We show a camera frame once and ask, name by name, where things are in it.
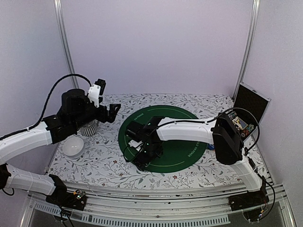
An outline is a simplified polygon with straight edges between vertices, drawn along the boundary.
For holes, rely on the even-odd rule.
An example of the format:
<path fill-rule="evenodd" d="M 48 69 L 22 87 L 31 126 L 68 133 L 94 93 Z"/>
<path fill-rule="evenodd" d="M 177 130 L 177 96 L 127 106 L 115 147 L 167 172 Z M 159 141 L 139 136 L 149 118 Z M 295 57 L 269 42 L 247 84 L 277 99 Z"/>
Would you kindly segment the blue small blind button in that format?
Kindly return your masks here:
<path fill-rule="evenodd" d="M 214 144 L 207 144 L 209 150 L 215 150 Z"/>

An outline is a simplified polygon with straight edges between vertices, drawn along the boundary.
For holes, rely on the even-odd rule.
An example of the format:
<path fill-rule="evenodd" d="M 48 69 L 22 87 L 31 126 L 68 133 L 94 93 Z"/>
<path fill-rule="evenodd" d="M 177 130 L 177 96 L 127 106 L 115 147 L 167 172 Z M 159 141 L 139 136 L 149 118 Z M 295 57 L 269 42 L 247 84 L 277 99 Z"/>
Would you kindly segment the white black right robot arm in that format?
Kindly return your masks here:
<path fill-rule="evenodd" d="M 258 173 L 248 149 L 235 125 L 225 113 L 213 119 L 173 119 L 152 117 L 146 124 L 132 121 L 125 135 L 131 138 L 129 145 L 138 150 L 133 163 L 144 170 L 156 157 L 163 153 L 162 144 L 168 140 L 186 140 L 213 144 L 216 160 L 229 165 L 244 182 L 247 192 L 231 196 L 231 205 L 255 206 L 269 201 L 266 180 Z"/>

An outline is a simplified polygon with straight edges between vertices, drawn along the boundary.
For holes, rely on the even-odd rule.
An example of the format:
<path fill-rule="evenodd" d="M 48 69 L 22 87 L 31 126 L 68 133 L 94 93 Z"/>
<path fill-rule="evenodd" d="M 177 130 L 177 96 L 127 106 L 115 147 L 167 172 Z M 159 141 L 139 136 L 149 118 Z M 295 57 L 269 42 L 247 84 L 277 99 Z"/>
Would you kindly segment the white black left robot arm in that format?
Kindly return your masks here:
<path fill-rule="evenodd" d="M 61 96 L 61 107 L 57 114 L 45 117 L 27 128 L 4 135 L 0 139 L 0 189 L 22 189 L 39 192 L 48 196 L 53 203 L 67 205 L 70 197 L 78 199 L 74 193 L 68 193 L 63 181 L 56 175 L 38 175 L 20 170 L 7 161 L 38 147 L 56 144 L 77 134 L 84 125 L 97 120 L 101 123 L 113 123 L 120 104 L 101 104 L 106 82 L 98 79 L 89 85 L 88 92 L 74 88 Z"/>

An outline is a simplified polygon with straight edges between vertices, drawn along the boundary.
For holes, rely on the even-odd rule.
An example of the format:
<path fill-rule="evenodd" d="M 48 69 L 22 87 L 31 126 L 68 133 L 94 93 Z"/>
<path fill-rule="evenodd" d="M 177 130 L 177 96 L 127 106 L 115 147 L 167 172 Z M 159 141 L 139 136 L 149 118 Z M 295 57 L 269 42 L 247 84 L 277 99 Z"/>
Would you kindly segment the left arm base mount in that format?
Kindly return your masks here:
<path fill-rule="evenodd" d="M 84 211 L 87 197 L 83 191 L 67 192 L 66 188 L 56 188 L 51 195 L 47 195 L 45 201 L 59 208 L 70 208 Z"/>

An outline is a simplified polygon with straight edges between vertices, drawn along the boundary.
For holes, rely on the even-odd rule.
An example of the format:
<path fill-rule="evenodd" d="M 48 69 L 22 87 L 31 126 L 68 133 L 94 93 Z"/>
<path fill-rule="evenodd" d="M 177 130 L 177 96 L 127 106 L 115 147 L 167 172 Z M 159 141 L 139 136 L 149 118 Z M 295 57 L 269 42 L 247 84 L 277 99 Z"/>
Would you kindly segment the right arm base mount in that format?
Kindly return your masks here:
<path fill-rule="evenodd" d="M 243 194 L 233 195 L 228 197 L 228 204 L 232 211 L 245 210 L 258 206 L 253 210 L 243 212 L 244 218 L 248 222 L 258 222 L 264 216 L 265 208 L 267 207 L 269 198 L 266 192 L 262 190 L 255 192 L 246 192 Z"/>

